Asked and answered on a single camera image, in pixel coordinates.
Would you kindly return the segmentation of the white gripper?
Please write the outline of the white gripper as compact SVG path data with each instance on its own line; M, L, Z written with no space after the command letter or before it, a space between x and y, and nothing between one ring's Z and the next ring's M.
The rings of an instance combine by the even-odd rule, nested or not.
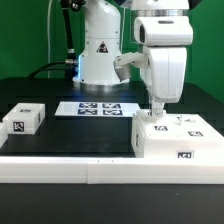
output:
M152 99L151 116L162 117L164 103L181 97L193 29L187 16L137 17L134 37L146 56L140 76Z

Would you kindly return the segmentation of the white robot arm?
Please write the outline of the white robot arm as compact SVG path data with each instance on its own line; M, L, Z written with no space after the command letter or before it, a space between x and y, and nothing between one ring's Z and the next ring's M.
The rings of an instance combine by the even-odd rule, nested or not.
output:
M179 101L193 29L186 12L190 0L114 0L135 13L132 35L135 53L120 51L120 13L106 0L85 4L85 48L79 56L74 83L108 89L126 83L130 67L140 69L149 93L150 115L163 115L166 103Z

